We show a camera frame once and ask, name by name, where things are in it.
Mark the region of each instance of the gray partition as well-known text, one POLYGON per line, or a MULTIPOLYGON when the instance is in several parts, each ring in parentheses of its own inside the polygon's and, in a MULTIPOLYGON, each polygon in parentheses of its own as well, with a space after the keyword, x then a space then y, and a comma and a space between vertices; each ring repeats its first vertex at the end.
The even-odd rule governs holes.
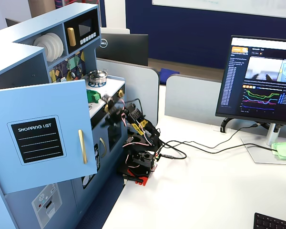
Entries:
POLYGON ((159 73, 150 67, 97 58, 97 69, 125 79, 126 100, 139 98, 143 113, 153 125, 158 123, 159 73))
MULTIPOLYGON (((165 115, 220 126, 224 118, 215 116, 220 86, 221 81, 171 75, 166 82, 165 115)), ((252 124, 252 121, 234 119, 227 128, 239 129, 252 124)), ((267 134, 261 126, 244 131, 267 134)), ((281 129, 280 137, 286 137, 286 126, 281 129)))

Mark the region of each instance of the black keyboard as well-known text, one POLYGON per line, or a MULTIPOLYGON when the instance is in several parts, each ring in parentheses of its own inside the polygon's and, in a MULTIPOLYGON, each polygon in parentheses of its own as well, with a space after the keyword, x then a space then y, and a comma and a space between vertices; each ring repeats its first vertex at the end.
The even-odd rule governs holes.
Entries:
POLYGON ((286 229, 286 221, 255 213, 254 229, 286 229))

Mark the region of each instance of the black cable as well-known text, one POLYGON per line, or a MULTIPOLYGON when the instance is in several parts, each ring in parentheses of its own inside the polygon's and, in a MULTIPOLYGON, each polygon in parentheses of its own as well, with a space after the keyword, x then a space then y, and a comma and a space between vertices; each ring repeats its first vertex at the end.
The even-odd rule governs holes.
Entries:
POLYGON ((157 154, 160 155, 161 157, 165 157, 165 158, 168 158, 168 159, 175 159, 175 160, 183 160, 183 159, 186 159, 186 158, 187 158, 187 155, 186 155, 185 152, 181 151, 180 149, 175 148, 174 146, 169 145, 169 144, 166 143, 166 142, 163 142, 163 141, 161 141, 161 142, 163 143, 163 145, 159 148, 159 150, 158 150, 158 152, 157 152, 157 154), (175 157, 175 156, 172 156, 172 155, 160 154, 160 151, 162 150, 162 148, 163 148, 164 145, 169 146, 169 148, 172 148, 172 149, 174 149, 175 151, 177 151, 177 152, 183 154, 184 157, 175 157))
POLYGON ((209 151, 207 151, 207 150, 204 150, 204 149, 201 149, 201 148, 199 148, 199 147, 196 147, 196 146, 193 146, 193 145, 190 145, 190 144, 189 144, 189 143, 195 143, 195 144, 198 144, 198 145, 207 147, 207 148, 209 148, 209 149, 214 149, 214 148, 218 147, 219 145, 221 145, 221 144, 223 144, 223 143, 225 143, 225 142, 227 142, 227 141, 230 141, 231 138, 232 138, 237 132, 239 132, 240 130, 242 130, 242 129, 248 129, 248 128, 252 128, 252 127, 257 127, 257 126, 259 126, 259 124, 253 124, 252 126, 239 128, 234 134, 232 134, 232 136, 231 136, 228 140, 223 141, 223 142, 217 144, 217 145, 214 146, 214 147, 204 146, 204 145, 202 145, 202 144, 200 144, 200 143, 197 143, 197 142, 195 142, 195 141, 191 141, 191 142, 187 142, 187 141, 179 142, 179 141, 177 141, 177 140, 171 140, 171 141, 168 141, 168 142, 165 143, 165 142, 163 142, 163 141, 160 140, 160 141, 163 143, 163 145, 159 148, 157 154, 160 155, 160 156, 169 158, 169 159, 186 159, 186 157, 187 157, 186 154, 185 154, 183 151, 181 151, 181 150, 179 150, 179 149, 176 148, 176 146, 179 146, 179 145, 181 145, 181 144, 184 144, 184 145, 186 145, 186 146, 191 146, 191 147, 193 147, 193 148, 199 149, 199 150, 201 150, 201 151, 203 151, 203 152, 206 152, 206 153, 208 153, 208 154, 218 154, 218 153, 221 153, 221 152, 223 152, 223 151, 226 151, 226 150, 229 150, 229 149, 234 149, 234 148, 241 147, 241 146, 255 146, 255 147, 258 147, 258 148, 261 148, 261 149, 265 149, 265 150, 269 150, 269 151, 276 151, 276 152, 277 152, 277 150, 274 150, 274 149, 271 149, 271 148, 267 148, 267 147, 264 147, 264 146, 259 146, 259 145, 254 144, 254 143, 246 143, 246 144, 242 144, 242 145, 238 145, 238 146, 233 146, 233 147, 229 147, 229 148, 222 149, 222 150, 217 151, 217 152, 209 152, 209 151), (178 144, 176 144, 176 145, 174 145, 174 146, 171 146, 171 145, 169 145, 170 142, 176 142, 176 143, 178 143, 178 144), (170 155, 162 155, 162 154, 160 154, 162 148, 172 148, 172 149, 174 149, 174 150, 176 150, 176 151, 178 151, 178 152, 184 154, 185 157, 174 157, 174 156, 170 156, 170 155))
POLYGON ((234 149, 234 148, 237 148, 237 147, 248 146, 248 145, 252 145, 252 146, 255 146, 255 147, 258 147, 258 148, 261 148, 261 149, 266 149, 266 150, 269 150, 269 151, 276 151, 277 152, 277 150, 275 150, 275 149, 267 148, 267 147, 264 147, 264 146, 259 146, 259 145, 254 144, 254 143, 246 143, 246 144, 242 144, 242 145, 238 145, 238 146, 233 146, 233 147, 229 147, 229 148, 226 148, 226 149, 222 149, 222 150, 217 151, 217 152, 209 152, 209 151, 206 151, 204 149, 198 148, 196 146, 193 146, 193 145, 190 145, 190 144, 187 144, 187 143, 184 143, 184 142, 179 142, 179 141, 176 141, 176 140, 168 141, 167 144, 170 143, 170 142, 177 142, 177 143, 179 143, 179 145, 184 144, 184 145, 187 145, 187 146, 191 146, 193 148, 196 148, 196 149, 199 149, 201 151, 204 151, 204 152, 206 152, 208 154, 218 154, 218 153, 221 153, 221 152, 226 151, 228 149, 234 149))
POLYGON ((127 102, 125 102, 125 103, 128 104, 128 103, 132 103, 132 102, 134 102, 134 101, 139 101, 140 108, 141 108, 141 113, 142 113, 142 115, 143 115, 142 104, 141 104, 141 100, 140 100, 139 98, 134 99, 134 100, 127 101, 127 102))
POLYGON ((258 127, 258 126, 259 126, 259 124, 253 124, 253 125, 248 126, 248 127, 239 128, 234 134, 232 134, 232 136, 231 136, 228 140, 223 141, 223 142, 221 142, 221 143, 215 145, 214 147, 205 146, 205 145, 200 144, 200 143, 195 142, 195 141, 190 141, 190 142, 184 141, 184 142, 181 142, 181 143, 175 145, 174 147, 179 146, 179 145, 181 145, 181 144, 183 144, 183 143, 195 143, 195 144, 197 144, 197 145, 200 145, 200 146, 203 146, 203 147, 206 147, 206 148, 209 148, 209 149, 215 149, 215 148, 218 147, 219 145, 230 141, 230 140, 232 139, 232 137, 233 137, 234 135, 236 135, 240 130, 242 130, 242 129, 249 129, 249 128, 253 128, 253 127, 258 127))

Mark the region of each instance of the gold door handle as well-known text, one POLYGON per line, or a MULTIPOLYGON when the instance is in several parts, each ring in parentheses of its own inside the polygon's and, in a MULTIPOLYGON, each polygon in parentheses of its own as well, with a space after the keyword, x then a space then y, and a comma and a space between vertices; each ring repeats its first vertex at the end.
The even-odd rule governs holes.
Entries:
POLYGON ((103 144, 103 146, 105 148, 105 153, 101 155, 101 157, 104 157, 106 155, 106 153, 107 153, 107 148, 106 148, 106 144, 105 144, 104 140, 101 137, 100 137, 100 141, 101 141, 101 143, 103 144))
POLYGON ((81 142, 81 148, 82 148, 82 159, 84 161, 84 164, 87 163, 87 156, 86 156, 86 149, 85 149, 85 142, 84 142, 84 134, 82 130, 78 130, 78 135, 80 137, 81 142))
POLYGON ((74 28, 67 28, 67 31, 68 31, 70 46, 74 47, 76 45, 74 28))

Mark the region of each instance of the wooden floor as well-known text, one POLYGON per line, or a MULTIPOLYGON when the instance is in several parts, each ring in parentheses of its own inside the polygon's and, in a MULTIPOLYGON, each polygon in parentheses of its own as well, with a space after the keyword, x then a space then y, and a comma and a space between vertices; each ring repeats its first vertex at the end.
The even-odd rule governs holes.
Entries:
POLYGON ((166 68, 180 72, 182 75, 189 75, 212 80, 222 80, 224 75, 223 69, 207 68, 202 66, 190 65, 185 63, 176 63, 170 61, 160 61, 156 59, 148 59, 148 66, 157 69, 166 68))

